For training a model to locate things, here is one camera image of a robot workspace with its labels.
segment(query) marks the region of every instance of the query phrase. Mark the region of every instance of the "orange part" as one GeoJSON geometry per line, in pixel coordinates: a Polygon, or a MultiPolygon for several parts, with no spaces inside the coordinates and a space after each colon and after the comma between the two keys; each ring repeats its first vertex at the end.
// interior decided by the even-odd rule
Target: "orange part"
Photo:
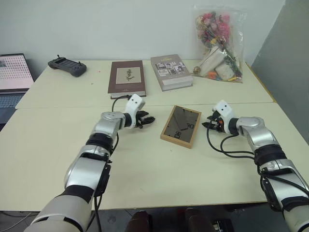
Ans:
{"type": "Polygon", "coordinates": [[[208,72],[208,78],[217,79],[217,73],[216,72],[208,72]]]}

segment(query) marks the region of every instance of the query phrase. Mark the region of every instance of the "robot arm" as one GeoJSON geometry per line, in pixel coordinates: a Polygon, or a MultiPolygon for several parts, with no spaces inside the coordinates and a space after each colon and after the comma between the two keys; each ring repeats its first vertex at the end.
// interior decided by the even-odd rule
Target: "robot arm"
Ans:
{"type": "Polygon", "coordinates": [[[218,122],[218,131],[247,138],[270,207],[283,212],[292,232],[309,232],[309,187],[263,119],[236,118],[225,101],[220,101],[213,111],[210,119],[218,122]]]}
{"type": "Polygon", "coordinates": [[[126,105],[126,112],[106,112],[93,128],[65,177],[65,190],[53,198],[37,215],[26,232],[84,232],[91,214],[92,200],[104,193],[109,180],[110,156],[117,132],[124,127],[141,127],[155,120],[145,121],[139,111],[145,102],[134,94],[126,105]]]}

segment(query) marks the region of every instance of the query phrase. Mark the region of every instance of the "laptop keyboard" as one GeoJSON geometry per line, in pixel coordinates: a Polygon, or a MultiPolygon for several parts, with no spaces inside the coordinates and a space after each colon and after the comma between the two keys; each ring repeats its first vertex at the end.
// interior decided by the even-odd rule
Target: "laptop keyboard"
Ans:
{"type": "Polygon", "coordinates": [[[22,96],[0,96],[0,108],[15,108],[22,96]]]}

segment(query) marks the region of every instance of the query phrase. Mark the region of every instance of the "book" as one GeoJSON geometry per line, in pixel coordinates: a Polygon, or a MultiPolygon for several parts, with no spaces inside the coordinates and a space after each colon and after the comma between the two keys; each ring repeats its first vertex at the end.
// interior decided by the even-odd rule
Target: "book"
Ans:
{"type": "Polygon", "coordinates": [[[146,97],[143,62],[141,60],[112,62],[108,93],[112,99],[134,93],[146,97]]]}
{"type": "Polygon", "coordinates": [[[192,86],[193,78],[177,54],[150,61],[162,91],[192,86]]]}

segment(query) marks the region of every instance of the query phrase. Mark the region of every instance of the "clock numeral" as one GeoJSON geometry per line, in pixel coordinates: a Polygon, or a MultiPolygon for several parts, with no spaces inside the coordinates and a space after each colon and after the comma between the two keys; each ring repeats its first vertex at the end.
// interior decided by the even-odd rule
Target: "clock numeral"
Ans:
{"type": "Polygon", "coordinates": [[[194,124],[191,124],[191,123],[187,123],[187,126],[188,126],[188,128],[191,128],[191,129],[194,128],[194,124]]]}
{"type": "Polygon", "coordinates": [[[182,134],[181,132],[176,131],[175,134],[174,134],[174,138],[180,139],[180,135],[181,135],[181,134],[182,134]]]}

